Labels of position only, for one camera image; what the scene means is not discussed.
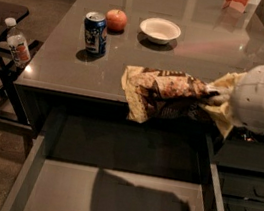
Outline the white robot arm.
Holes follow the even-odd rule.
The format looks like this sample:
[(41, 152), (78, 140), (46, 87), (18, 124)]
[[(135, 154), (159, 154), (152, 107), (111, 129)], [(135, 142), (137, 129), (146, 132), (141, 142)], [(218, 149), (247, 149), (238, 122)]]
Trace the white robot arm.
[(228, 73), (207, 86), (218, 95), (201, 108), (216, 123), (224, 138), (233, 127), (264, 134), (264, 66), (245, 73)]

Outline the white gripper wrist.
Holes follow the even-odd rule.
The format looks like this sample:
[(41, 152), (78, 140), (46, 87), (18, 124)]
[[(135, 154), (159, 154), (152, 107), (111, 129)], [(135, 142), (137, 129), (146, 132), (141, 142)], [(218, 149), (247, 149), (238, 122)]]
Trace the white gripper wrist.
[(212, 85), (220, 95), (230, 95), (230, 104), (202, 106), (223, 138), (231, 133), (233, 124), (264, 134), (264, 66), (253, 68), (246, 75), (244, 72), (226, 73)]

